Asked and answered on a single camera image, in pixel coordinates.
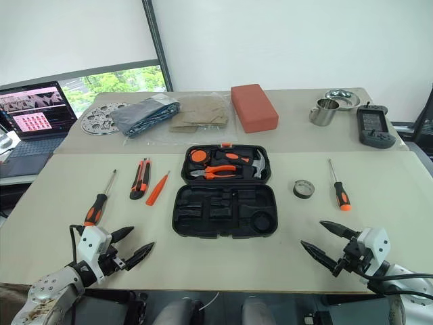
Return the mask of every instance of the laptop screen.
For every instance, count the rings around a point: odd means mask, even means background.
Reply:
[[[21,139],[66,133],[76,121],[57,82],[0,90],[0,115]]]

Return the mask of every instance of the laptop keyboard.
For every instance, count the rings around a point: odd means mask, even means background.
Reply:
[[[21,141],[9,158],[33,156],[35,154],[49,154],[53,152],[63,141],[64,137],[53,137],[51,139],[37,140],[37,141]]]

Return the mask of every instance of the black chair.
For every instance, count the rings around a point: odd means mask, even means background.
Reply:
[[[398,135],[433,176],[433,89],[415,123],[393,123]]]

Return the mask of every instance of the red sponge block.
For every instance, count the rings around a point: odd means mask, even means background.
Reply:
[[[232,87],[231,101],[246,133],[277,128],[278,113],[260,85]]]

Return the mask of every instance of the table surface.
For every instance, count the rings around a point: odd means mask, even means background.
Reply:
[[[356,93],[361,102],[371,101],[364,88],[347,88]],[[245,133],[238,117],[233,115],[237,129],[238,144],[255,144],[264,146],[268,152],[337,152],[337,151],[381,151],[381,149],[365,146],[359,142],[356,110],[349,112],[337,112],[332,123],[327,127],[318,127],[309,121],[309,112],[315,106],[316,101],[322,98],[329,89],[291,89],[291,90],[267,90],[269,100],[279,115],[279,123],[276,130]],[[229,91],[218,91],[228,100]],[[100,93],[89,109],[110,102],[126,102],[135,104],[155,93]],[[167,93],[168,95],[187,95],[183,93]],[[125,136],[118,132],[111,135],[89,135],[81,129],[81,118],[75,123],[69,136],[63,141],[55,153],[182,153],[188,147],[197,143],[208,142],[206,135],[192,136],[192,140],[185,141],[185,134],[180,133],[181,139],[176,138],[179,133],[164,133],[164,141],[160,135],[158,126],[146,131],[136,139],[125,142]],[[409,150],[401,138],[397,135],[389,121],[388,128],[398,141],[388,150]],[[169,144],[168,139],[178,141],[178,144]]]
[[[72,259],[68,226],[82,223],[113,169],[118,169],[100,226],[108,231],[134,225],[117,244],[120,257],[139,246],[156,245],[136,268],[110,276],[102,288],[241,290],[297,293],[366,293],[354,274],[334,278],[301,247],[306,240],[337,259],[347,240],[329,233],[319,220],[354,230],[385,227],[391,263],[433,273],[426,258],[433,229],[433,179],[412,152],[270,153],[278,228],[267,238],[185,238],[171,227],[181,179],[182,154],[153,154],[151,188],[169,179],[153,207],[130,200],[129,189],[142,154],[56,154],[9,219],[0,228],[0,282],[30,284]],[[336,206],[327,159],[332,158],[352,202],[351,212]],[[297,179],[314,183],[302,200],[292,193]]]

